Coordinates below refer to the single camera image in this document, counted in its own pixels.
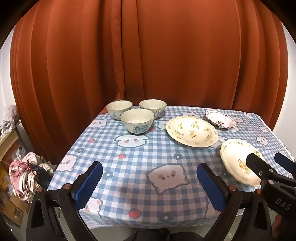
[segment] round floral plate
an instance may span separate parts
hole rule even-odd
[[[237,125],[232,117],[219,111],[207,111],[205,116],[210,122],[212,122],[212,124],[222,129],[234,128]]]
[[[180,116],[169,120],[166,130],[176,141],[192,147],[208,147],[218,140],[215,127],[193,116]]]
[[[256,187],[261,179],[247,167],[246,159],[251,153],[265,161],[262,154],[243,140],[228,139],[221,145],[220,155],[227,171],[239,182]]]

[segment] tablecloth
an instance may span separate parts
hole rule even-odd
[[[86,207],[79,211],[88,227],[164,228],[209,223],[219,215],[197,179],[199,163],[207,163],[228,185],[236,185],[241,191],[255,190],[236,181],[224,167],[220,146],[227,139],[246,140],[278,173],[289,176],[274,162],[274,155],[281,152],[292,160],[293,157],[256,114],[219,110],[232,116],[237,126],[227,131],[218,129],[219,140],[207,148],[185,146],[168,135],[165,125],[171,118],[206,119],[207,110],[210,109],[167,107],[148,132],[137,136],[109,114],[98,115],[63,158],[48,189],[73,183],[93,161],[99,161],[103,176]],[[152,183],[149,173],[156,169],[167,178]]]

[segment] blue gripper pad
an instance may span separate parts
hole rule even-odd
[[[198,165],[196,170],[197,178],[206,192],[215,210],[223,212],[226,206],[226,195],[221,191],[221,187],[217,185],[215,174],[205,163]]]
[[[295,170],[295,163],[279,152],[274,155],[274,161],[277,164],[279,164],[281,167],[283,167],[287,172],[296,171]]]
[[[74,208],[76,209],[76,211],[85,208],[102,175],[103,166],[100,162],[97,162],[95,168],[91,171],[86,180],[75,193]]]

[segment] metal bolt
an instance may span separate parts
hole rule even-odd
[[[235,191],[237,189],[237,187],[234,185],[230,185],[230,186],[228,186],[228,188],[230,191]]]
[[[71,187],[71,184],[70,183],[66,183],[66,184],[63,185],[63,188],[65,190],[69,189],[70,187]]]
[[[37,188],[37,190],[36,190],[36,192],[38,192],[38,193],[39,193],[39,192],[42,192],[42,190],[43,190],[43,188],[42,188],[42,187],[38,187],[38,188]]]

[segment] small white dish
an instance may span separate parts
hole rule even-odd
[[[206,118],[214,125],[222,129],[229,129],[236,127],[235,120],[222,112],[210,110],[205,113]]]
[[[130,133],[142,134],[151,127],[154,113],[146,109],[127,110],[120,116],[120,120]]]
[[[139,103],[140,108],[151,110],[155,114],[155,119],[162,116],[165,112],[167,104],[162,100],[149,99]]]
[[[169,120],[166,130],[176,141],[192,147],[208,147],[218,140],[215,127],[193,116],[179,116]]]
[[[120,120],[123,112],[130,110],[133,103],[127,100],[117,100],[106,105],[106,109],[111,117],[115,120]]]
[[[261,179],[247,167],[246,159],[251,153],[265,161],[262,154],[251,144],[239,139],[228,139],[221,145],[220,156],[227,171],[239,182],[256,187]]]

